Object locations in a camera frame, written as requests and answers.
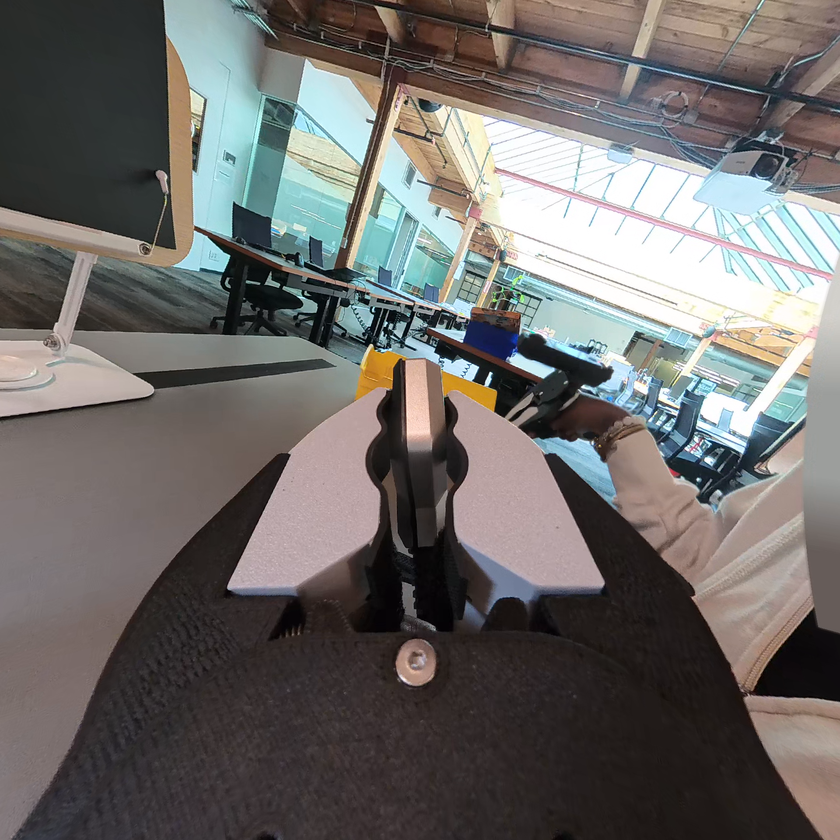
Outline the silver cable splitter hub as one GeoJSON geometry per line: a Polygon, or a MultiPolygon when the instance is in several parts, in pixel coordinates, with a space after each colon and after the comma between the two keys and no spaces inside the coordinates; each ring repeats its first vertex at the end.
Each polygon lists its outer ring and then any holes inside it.
{"type": "Polygon", "coordinates": [[[396,530],[414,554],[433,548],[448,494],[448,426],[443,375],[430,360],[399,360],[387,414],[396,530]]]}

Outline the black flat board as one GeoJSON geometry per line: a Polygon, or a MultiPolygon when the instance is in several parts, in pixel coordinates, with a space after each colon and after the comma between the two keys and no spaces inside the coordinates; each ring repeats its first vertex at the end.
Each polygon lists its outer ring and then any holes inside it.
{"type": "Polygon", "coordinates": [[[172,249],[161,1],[1,6],[2,209],[172,249]]]}

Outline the person's right forearm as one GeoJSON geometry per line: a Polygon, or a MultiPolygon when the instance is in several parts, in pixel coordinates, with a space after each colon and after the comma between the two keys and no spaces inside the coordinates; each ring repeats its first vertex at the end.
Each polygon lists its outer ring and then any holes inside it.
{"type": "Polygon", "coordinates": [[[722,515],[671,475],[642,425],[616,423],[605,443],[619,513],[673,569],[698,582],[725,535],[722,515]]]}

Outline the white ceiling projector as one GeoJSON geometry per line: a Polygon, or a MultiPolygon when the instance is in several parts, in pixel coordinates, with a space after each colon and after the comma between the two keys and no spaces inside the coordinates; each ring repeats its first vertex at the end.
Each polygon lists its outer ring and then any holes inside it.
{"type": "Polygon", "coordinates": [[[733,214],[756,214],[797,182],[804,157],[780,143],[741,139],[701,181],[694,201],[733,214]]]}

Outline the grey desk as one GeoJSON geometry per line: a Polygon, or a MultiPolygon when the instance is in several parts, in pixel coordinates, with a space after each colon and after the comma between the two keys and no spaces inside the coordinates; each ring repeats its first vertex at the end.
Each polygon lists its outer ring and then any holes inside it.
{"type": "Polygon", "coordinates": [[[2,432],[2,838],[607,838],[591,650],[283,637],[227,595],[285,395],[176,390],[2,432]]]}

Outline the black office chair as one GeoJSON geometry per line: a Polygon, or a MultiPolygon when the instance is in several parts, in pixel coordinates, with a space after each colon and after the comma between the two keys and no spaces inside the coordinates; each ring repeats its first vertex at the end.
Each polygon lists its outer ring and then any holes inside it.
{"type": "Polygon", "coordinates": [[[305,287],[296,289],[296,292],[300,293],[305,300],[314,302],[316,309],[309,314],[299,313],[295,315],[293,321],[297,327],[300,327],[305,321],[311,321],[309,340],[326,348],[332,337],[337,312],[350,305],[350,297],[346,289],[340,290],[336,286],[341,281],[333,276],[333,271],[324,267],[322,241],[310,237],[308,248],[309,260],[304,262],[304,267],[318,272],[326,280],[302,279],[301,282],[305,287]]]}
{"type": "MultiPolygon", "coordinates": [[[[271,219],[261,216],[236,203],[233,204],[232,234],[235,242],[265,252],[272,250],[271,219]]],[[[247,334],[261,329],[277,337],[286,337],[287,331],[275,323],[278,311],[299,310],[302,299],[283,286],[273,285],[273,280],[284,283],[288,274],[271,270],[259,262],[246,262],[244,268],[244,298],[253,316],[240,317],[240,322],[249,322],[247,334]]]]}

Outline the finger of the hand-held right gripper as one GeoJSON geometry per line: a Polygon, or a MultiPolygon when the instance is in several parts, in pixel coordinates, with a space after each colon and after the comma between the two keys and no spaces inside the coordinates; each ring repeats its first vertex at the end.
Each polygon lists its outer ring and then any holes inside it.
{"type": "Polygon", "coordinates": [[[547,427],[556,417],[560,394],[543,387],[534,387],[505,415],[505,420],[522,429],[547,427]]]}

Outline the blackboard on white stand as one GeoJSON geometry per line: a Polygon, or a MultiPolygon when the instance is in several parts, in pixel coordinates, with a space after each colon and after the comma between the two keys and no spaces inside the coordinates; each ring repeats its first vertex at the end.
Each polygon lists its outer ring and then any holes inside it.
{"type": "Polygon", "coordinates": [[[152,385],[72,342],[88,281],[100,256],[143,266],[173,266],[193,245],[193,164],[191,89],[172,41],[167,38],[167,97],[170,163],[154,178],[163,197],[161,217],[171,212],[175,245],[165,248],[159,235],[150,243],[89,227],[2,208],[2,236],[72,249],[75,259],[58,320],[46,339],[1,342],[1,415],[19,417],[70,408],[139,400],[152,385]]]}

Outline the wooden top office desk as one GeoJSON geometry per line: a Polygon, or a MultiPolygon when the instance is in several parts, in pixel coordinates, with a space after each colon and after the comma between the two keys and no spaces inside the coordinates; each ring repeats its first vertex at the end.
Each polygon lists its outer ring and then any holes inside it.
{"type": "Polygon", "coordinates": [[[241,244],[223,234],[197,225],[194,226],[194,231],[207,237],[228,257],[228,298],[223,318],[223,334],[236,334],[242,322],[241,310],[246,298],[248,269],[260,267],[265,268],[268,275],[285,275],[286,282],[279,287],[283,298],[291,298],[287,288],[307,292],[315,297],[317,309],[308,339],[324,349],[329,347],[339,304],[351,303],[359,292],[365,292],[365,288],[358,283],[330,278],[319,270],[299,266],[293,260],[241,244]]]}
{"type": "Polygon", "coordinates": [[[510,381],[528,387],[553,372],[550,366],[529,360],[519,353],[506,360],[498,358],[468,344],[462,332],[427,328],[426,334],[436,342],[436,353],[441,360],[463,360],[475,366],[476,373],[471,375],[471,379],[481,385],[492,386],[510,381]]]}

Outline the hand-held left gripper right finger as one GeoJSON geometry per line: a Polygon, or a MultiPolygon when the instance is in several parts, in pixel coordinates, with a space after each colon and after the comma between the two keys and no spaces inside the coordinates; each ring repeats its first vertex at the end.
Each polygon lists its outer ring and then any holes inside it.
{"type": "Polygon", "coordinates": [[[418,619],[450,631],[544,596],[598,595],[604,578],[542,450],[467,395],[445,398],[448,494],[433,548],[418,551],[418,619]]]}

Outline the blue plastic bin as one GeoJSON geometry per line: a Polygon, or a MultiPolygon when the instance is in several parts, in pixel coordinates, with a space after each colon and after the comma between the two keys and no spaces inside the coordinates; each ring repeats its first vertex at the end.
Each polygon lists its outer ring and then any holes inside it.
{"type": "Polygon", "coordinates": [[[496,324],[471,319],[467,324],[463,343],[484,354],[507,361],[518,351],[518,322],[496,324]]]}

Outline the yellow plastic bin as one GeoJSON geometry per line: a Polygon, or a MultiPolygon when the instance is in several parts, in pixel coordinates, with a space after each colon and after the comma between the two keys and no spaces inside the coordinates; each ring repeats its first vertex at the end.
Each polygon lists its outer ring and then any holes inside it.
{"type": "MultiPolygon", "coordinates": [[[[393,371],[398,361],[409,361],[409,359],[390,350],[378,351],[370,344],[365,349],[360,362],[360,376],[354,399],[358,401],[377,388],[392,389],[393,371]]],[[[497,392],[495,390],[445,371],[441,373],[446,396],[451,392],[459,392],[491,411],[496,409],[497,392]]]]}

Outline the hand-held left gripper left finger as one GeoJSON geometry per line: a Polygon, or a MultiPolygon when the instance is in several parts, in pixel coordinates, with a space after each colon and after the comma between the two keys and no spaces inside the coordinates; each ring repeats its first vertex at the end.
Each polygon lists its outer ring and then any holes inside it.
{"type": "Polygon", "coordinates": [[[227,583],[232,595],[289,599],[282,632],[395,632],[403,583],[394,561],[388,415],[375,388],[289,453],[227,583]]]}

